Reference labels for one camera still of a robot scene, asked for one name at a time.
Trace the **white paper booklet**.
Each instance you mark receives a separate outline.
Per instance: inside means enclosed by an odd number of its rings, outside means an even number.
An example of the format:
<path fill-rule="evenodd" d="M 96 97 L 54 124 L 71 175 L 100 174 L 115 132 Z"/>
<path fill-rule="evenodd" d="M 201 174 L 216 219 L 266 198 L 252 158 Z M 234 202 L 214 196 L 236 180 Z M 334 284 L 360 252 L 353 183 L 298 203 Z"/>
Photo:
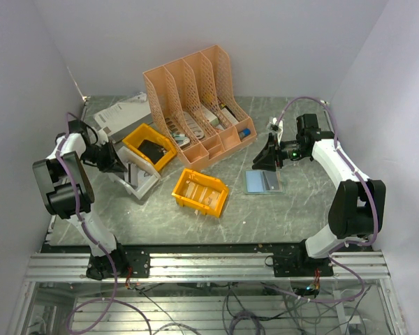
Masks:
<path fill-rule="evenodd" d="M 97 112 L 94 120 L 113 143 L 121 142 L 141 124 L 150 125 L 153 122 L 148 97 L 144 92 Z"/>

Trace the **peach plastic file organizer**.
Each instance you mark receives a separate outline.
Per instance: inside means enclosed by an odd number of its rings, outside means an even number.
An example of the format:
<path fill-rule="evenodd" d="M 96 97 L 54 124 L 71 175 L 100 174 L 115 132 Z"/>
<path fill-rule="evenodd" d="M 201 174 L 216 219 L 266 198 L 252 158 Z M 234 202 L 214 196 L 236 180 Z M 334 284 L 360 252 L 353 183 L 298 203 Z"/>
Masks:
<path fill-rule="evenodd" d="M 172 123 L 191 143 L 177 150 L 185 167 L 203 170 L 257 138 L 252 118 L 238 105 L 228 53 L 218 45 L 143 73 L 152 119 L 170 137 Z M 251 134 L 240 137 L 248 128 Z"/>

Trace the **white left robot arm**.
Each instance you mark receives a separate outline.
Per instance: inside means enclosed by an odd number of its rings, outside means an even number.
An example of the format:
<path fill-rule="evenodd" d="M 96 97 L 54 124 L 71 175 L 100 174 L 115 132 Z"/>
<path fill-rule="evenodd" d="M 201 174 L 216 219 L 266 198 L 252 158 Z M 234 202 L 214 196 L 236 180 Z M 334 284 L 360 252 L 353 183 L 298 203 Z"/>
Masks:
<path fill-rule="evenodd" d="M 123 276 L 130 269 L 127 255 L 93 208 L 95 195 L 84 167 L 102 173 L 124 173 L 127 168 L 105 132 L 79 119 L 67 126 L 67 132 L 57 136 L 53 152 L 32 165 L 43 204 L 50 214 L 76 227 L 88 243 L 89 278 Z"/>

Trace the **black credit card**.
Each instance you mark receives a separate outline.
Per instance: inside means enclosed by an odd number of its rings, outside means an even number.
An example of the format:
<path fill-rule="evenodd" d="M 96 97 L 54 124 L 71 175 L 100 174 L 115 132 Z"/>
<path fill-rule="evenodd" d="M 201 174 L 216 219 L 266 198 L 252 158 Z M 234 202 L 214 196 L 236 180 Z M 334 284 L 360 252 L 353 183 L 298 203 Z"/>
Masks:
<path fill-rule="evenodd" d="M 276 172 L 263 171 L 263 182 L 266 191 L 279 192 L 281 190 L 281 182 Z"/>

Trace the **white bin with cards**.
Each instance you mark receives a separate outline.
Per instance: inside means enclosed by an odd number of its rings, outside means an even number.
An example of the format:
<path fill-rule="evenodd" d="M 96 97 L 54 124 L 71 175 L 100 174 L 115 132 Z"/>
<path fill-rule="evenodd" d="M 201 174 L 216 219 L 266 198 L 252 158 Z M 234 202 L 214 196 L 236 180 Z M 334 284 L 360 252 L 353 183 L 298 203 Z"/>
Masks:
<path fill-rule="evenodd" d="M 127 147 L 117 151 L 118 157 L 126 167 L 125 172 L 110 173 L 109 179 L 121 185 L 129 195 L 141 200 L 161 179 L 154 166 Z"/>

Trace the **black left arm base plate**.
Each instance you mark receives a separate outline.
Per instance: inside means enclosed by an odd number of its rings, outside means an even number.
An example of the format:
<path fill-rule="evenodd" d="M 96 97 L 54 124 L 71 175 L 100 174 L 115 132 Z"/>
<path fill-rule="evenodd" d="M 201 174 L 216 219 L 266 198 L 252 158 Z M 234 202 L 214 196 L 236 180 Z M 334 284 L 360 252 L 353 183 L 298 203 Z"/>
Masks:
<path fill-rule="evenodd" d="M 114 265 L 107 256 L 91 256 L 86 270 L 86 277 L 101 281 L 114 277 L 114 271 L 119 278 L 147 278 L 150 270 L 150 257 L 145 254 L 127 253 L 124 257 L 116 256 Z"/>

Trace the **white stapler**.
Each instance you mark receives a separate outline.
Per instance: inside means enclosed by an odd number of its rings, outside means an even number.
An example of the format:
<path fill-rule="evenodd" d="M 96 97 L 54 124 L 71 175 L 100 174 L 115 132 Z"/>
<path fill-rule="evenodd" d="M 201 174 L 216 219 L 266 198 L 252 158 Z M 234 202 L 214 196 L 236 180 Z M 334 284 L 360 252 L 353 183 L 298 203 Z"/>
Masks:
<path fill-rule="evenodd" d="M 172 137 L 179 148 L 185 148 L 191 143 L 190 139 L 183 133 L 173 133 Z"/>

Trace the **yellow bin with black items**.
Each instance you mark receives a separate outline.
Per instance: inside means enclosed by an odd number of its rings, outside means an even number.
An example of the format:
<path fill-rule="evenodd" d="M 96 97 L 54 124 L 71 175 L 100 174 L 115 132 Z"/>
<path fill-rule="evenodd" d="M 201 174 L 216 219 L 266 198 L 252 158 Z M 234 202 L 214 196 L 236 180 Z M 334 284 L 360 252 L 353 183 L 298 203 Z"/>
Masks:
<path fill-rule="evenodd" d="M 162 171 L 177 155 L 173 143 L 147 124 L 140 124 L 122 142 L 132 152 L 152 164 L 157 172 Z"/>

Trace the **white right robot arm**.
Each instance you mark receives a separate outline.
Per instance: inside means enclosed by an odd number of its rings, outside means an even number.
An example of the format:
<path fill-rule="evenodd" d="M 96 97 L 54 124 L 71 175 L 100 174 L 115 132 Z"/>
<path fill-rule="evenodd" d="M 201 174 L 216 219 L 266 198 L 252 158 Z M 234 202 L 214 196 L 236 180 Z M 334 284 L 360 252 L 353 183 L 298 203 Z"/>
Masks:
<path fill-rule="evenodd" d="M 336 188 L 327 225 L 304 241 L 302 254 L 293 261 L 298 274 L 309 276 L 318 269 L 318 259 L 327 258 L 336 247 L 373 244 L 383 225 L 386 186 L 350 160 L 335 133 L 319 127 L 315 114 L 297 117 L 291 141 L 281 140 L 279 124 L 276 118 L 269 123 L 267 142 L 252 168 L 274 172 L 285 160 L 309 158 L 321 165 Z"/>

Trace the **blue capped bottle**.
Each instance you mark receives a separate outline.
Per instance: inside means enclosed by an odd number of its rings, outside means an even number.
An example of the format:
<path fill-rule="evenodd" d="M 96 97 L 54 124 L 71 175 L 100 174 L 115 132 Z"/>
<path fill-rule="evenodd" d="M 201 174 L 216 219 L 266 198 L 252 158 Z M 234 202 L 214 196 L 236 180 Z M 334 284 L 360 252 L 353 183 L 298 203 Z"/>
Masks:
<path fill-rule="evenodd" d="M 242 131 L 239 132 L 239 136 L 244 138 L 247 137 L 251 134 L 251 131 L 248 128 L 243 129 Z"/>

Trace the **aluminium frame rail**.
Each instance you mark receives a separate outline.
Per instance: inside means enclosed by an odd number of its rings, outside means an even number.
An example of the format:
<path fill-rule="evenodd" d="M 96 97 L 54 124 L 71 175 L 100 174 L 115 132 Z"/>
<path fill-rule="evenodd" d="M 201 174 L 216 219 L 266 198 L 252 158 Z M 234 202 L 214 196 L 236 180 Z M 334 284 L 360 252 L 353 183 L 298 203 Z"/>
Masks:
<path fill-rule="evenodd" d="M 146 266 L 141 266 L 143 278 L 134 271 L 130 281 L 134 283 L 209 282 L 209 281 L 308 281 L 308 274 L 291 274 L 269 266 L 270 253 L 152 253 Z M 321 276 L 325 280 L 377 280 L 390 278 L 383 254 L 372 252 L 334 253 L 335 263 Z M 90 282 L 86 277 L 89 258 L 85 254 L 39 253 L 31 257 L 25 278 L 38 282 Z"/>

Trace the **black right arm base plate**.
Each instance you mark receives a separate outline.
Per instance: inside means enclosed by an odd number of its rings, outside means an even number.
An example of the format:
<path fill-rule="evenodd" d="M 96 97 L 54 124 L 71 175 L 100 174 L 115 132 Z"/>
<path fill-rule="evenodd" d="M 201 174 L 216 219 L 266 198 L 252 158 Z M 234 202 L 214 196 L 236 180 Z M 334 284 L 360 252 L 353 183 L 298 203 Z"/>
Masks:
<path fill-rule="evenodd" d="M 265 258 L 265 265 L 271 267 L 274 276 L 283 277 L 321 277 L 333 275 L 332 267 L 327 258 L 323 259 L 303 259 L 296 255 L 277 255 L 272 254 Z"/>

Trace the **yellow bin with cards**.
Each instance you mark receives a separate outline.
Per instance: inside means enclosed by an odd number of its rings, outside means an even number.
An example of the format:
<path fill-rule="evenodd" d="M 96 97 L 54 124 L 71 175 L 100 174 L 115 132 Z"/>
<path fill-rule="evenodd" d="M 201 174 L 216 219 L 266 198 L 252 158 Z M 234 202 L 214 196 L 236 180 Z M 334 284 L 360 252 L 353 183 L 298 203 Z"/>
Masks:
<path fill-rule="evenodd" d="M 172 196 L 181 207 L 189 207 L 203 215 L 221 216 L 229 189 L 215 177 L 185 168 L 176 183 Z"/>

